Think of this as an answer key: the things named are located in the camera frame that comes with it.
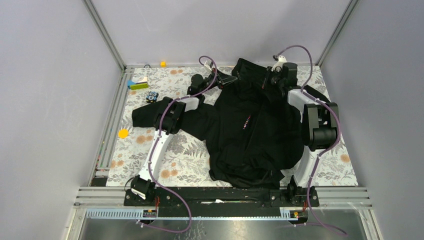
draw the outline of yellow circle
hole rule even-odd
[[[119,136],[121,139],[124,139],[124,138],[128,137],[128,130],[127,130],[127,129],[122,129],[122,130],[120,130],[120,131],[118,132],[118,136]]]

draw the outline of tabletop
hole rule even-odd
[[[219,67],[229,74],[232,67]],[[309,66],[298,66],[298,84],[303,84],[310,72]],[[127,129],[126,138],[117,137],[112,155],[112,162],[106,186],[122,187],[128,179],[138,174],[146,161],[152,144],[155,129],[153,127],[133,127],[132,112],[141,106],[147,105],[146,96],[149,91],[159,93],[158,100],[163,97],[178,98],[185,96],[190,85],[191,77],[201,74],[204,77],[209,72],[204,67],[164,67],[164,68],[136,68],[132,78],[138,82],[148,77],[148,88],[128,90],[124,112],[120,122],[120,129]],[[317,89],[329,98],[326,85],[319,66],[312,68],[312,78],[308,85]],[[205,103],[213,105],[220,95],[217,87],[205,92]],[[321,165],[316,172],[316,186],[357,186],[351,159],[346,149],[343,136],[340,143],[330,152],[321,157]],[[280,185],[286,186],[299,163],[291,169],[282,170],[284,178]],[[163,164],[160,168],[159,183],[167,187],[230,187],[228,182],[213,181],[209,176],[209,154],[203,141],[180,130],[165,152]]]

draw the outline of black garment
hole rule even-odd
[[[206,140],[213,180],[277,189],[280,170],[292,168],[303,154],[299,111],[277,87],[262,89],[266,68],[239,59],[231,74],[241,79],[226,86],[213,106],[187,111],[181,129]],[[133,126],[152,127],[159,104],[135,109]]]

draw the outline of gray leaf pattern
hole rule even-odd
[[[220,67],[222,72],[230,74],[232,67]],[[133,127],[132,111],[147,105],[146,95],[149,91],[159,93],[158,100],[167,96],[178,98],[185,95],[190,79],[194,74],[206,77],[210,73],[203,67],[169,67],[169,68],[136,68],[132,77],[137,82],[148,77],[149,88],[128,90],[128,97],[120,122],[120,129],[127,129],[126,138],[117,137],[112,155],[111,166],[106,186],[124,186],[127,180],[134,177],[146,161],[152,144],[155,129],[153,127]],[[310,74],[308,66],[299,66],[298,84],[303,84]],[[319,92],[328,96],[321,70],[318,66],[312,69],[312,78],[308,83]],[[205,103],[213,105],[220,95],[217,87],[207,91]],[[346,145],[341,138],[340,143],[321,158],[321,166],[316,174],[318,186],[357,186],[358,182],[352,168]],[[286,186],[291,175],[299,166],[282,170],[286,176],[280,182]],[[230,187],[228,182],[213,181],[209,176],[209,153],[206,144],[180,130],[166,149],[158,181],[169,187]]]

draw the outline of table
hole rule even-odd
[[[232,67],[219,67],[229,74]],[[303,84],[310,72],[309,66],[298,66],[298,84]],[[152,144],[155,129],[153,127],[133,127],[132,111],[146,103],[149,91],[159,93],[158,100],[167,96],[182,97],[187,92],[190,79],[194,74],[204,77],[209,72],[204,67],[165,67],[136,68],[132,77],[138,82],[148,77],[149,88],[129,90],[120,122],[120,129],[127,129],[126,138],[116,136],[112,154],[107,187],[123,187],[128,179],[137,175],[142,168]],[[308,85],[329,98],[319,66],[312,69],[312,79]],[[205,92],[205,103],[213,105],[221,90],[217,87]],[[340,143],[321,158],[322,164],[316,173],[317,186],[357,186],[351,160],[343,136]],[[280,185],[286,186],[299,163],[292,169],[282,170],[285,178]],[[209,176],[209,154],[204,142],[180,130],[169,143],[159,173],[159,183],[168,187],[230,187],[224,181],[213,181]]]

